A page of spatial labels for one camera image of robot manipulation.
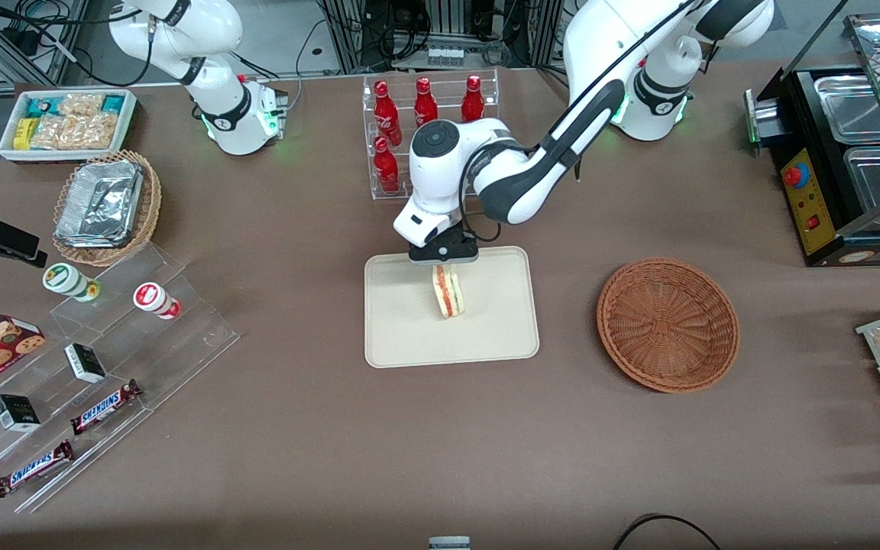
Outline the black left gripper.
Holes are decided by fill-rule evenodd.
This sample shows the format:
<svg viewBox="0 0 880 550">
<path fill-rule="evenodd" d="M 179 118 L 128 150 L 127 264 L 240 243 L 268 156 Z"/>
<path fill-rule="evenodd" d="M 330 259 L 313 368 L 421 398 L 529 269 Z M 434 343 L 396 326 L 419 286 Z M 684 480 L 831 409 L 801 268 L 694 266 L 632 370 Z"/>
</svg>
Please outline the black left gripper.
<svg viewBox="0 0 880 550">
<path fill-rule="evenodd" d="M 465 233 L 462 227 L 451 227 L 429 241 L 425 247 L 409 247 L 412 264 L 431 265 L 431 275 L 439 276 L 441 266 L 455 264 L 455 272 L 461 274 L 465 266 L 478 260 L 479 247 L 474 235 Z"/>
</svg>

